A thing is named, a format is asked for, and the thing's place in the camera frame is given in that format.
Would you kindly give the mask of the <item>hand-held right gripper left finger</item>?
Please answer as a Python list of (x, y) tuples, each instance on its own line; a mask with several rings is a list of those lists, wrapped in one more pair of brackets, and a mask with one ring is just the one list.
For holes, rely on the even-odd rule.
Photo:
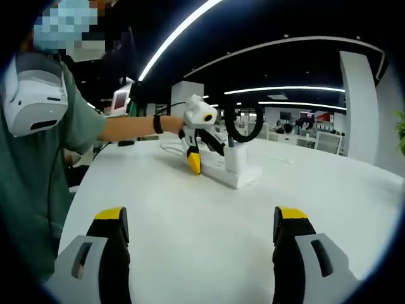
[(58, 303), (131, 303), (127, 209), (98, 213), (57, 257), (47, 290)]

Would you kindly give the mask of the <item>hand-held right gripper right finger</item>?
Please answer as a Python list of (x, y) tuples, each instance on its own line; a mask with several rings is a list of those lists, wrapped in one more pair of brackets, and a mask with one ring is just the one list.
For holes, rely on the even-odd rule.
[(361, 284), (344, 251), (299, 209), (275, 207), (273, 244), (274, 303), (343, 303)]

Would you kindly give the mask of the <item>person's left hand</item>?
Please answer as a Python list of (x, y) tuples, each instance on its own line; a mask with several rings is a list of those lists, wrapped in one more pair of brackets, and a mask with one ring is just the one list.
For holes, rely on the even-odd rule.
[(161, 126), (165, 132), (179, 135), (184, 125), (185, 122), (180, 117), (163, 116), (161, 118)]

